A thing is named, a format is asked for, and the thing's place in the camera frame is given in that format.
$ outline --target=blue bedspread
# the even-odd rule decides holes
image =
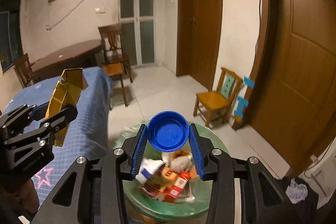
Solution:
[[[83,74],[89,86],[79,98],[78,116],[70,123],[64,145],[53,147],[55,159],[32,178],[40,205],[77,157],[93,160],[103,157],[108,150],[109,98],[113,82],[98,67],[84,69]],[[4,113],[23,104],[40,105],[49,101],[58,80],[59,77],[47,79],[21,90]],[[25,132],[38,128],[39,124],[40,121],[33,121]]]

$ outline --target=crumpled paper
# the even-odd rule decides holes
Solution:
[[[289,197],[293,204],[305,200],[308,195],[307,186],[304,184],[298,184],[295,179],[291,180],[291,184],[286,189],[286,195]]]

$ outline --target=blue tape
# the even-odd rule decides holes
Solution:
[[[243,109],[245,108],[245,106],[243,104],[238,104],[237,105],[237,108],[236,108],[236,111],[238,112],[243,112]]]
[[[243,104],[244,106],[248,106],[249,105],[248,100],[246,100],[243,97],[238,96],[237,101],[238,101],[239,104]]]
[[[254,88],[254,82],[246,76],[244,77],[244,84],[250,88]]]
[[[240,111],[235,110],[233,113],[234,116],[240,117],[241,119],[243,118],[243,114]]]

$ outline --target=chair backrest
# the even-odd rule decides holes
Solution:
[[[229,102],[232,102],[242,83],[243,80],[237,74],[222,67],[216,91],[221,93]]]
[[[107,38],[109,40],[110,50],[111,51],[121,50],[121,53],[122,53],[123,49],[122,49],[121,26],[122,26],[122,23],[118,23],[118,24],[98,27],[98,30],[100,33],[101,43],[104,46],[105,46],[105,38]],[[118,43],[117,43],[118,36],[120,39],[120,47],[118,46]]]
[[[28,54],[24,54],[13,62],[24,87],[27,87],[31,81],[29,73],[32,71]]]

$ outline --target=green trash bag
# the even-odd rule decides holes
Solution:
[[[225,144],[214,132],[202,125],[195,125],[200,136],[210,139],[214,147],[220,148],[228,153],[228,149]],[[131,128],[132,131],[124,131],[115,141],[114,149],[121,147],[127,138],[134,137],[140,126],[141,124],[138,124]],[[191,151],[189,142],[187,141],[181,149]],[[153,148],[149,142],[147,142],[143,158],[153,160],[162,159],[161,152]],[[175,204],[161,202],[142,194],[138,190],[139,182],[135,179],[133,181],[123,181],[124,193],[130,204],[143,215],[152,217],[162,222],[174,221],[181,218],[200,218],[203,214],[207,213],[211,196],[212,181],[194,179],[191,180],[190,183],[195,200],[190,203]]]

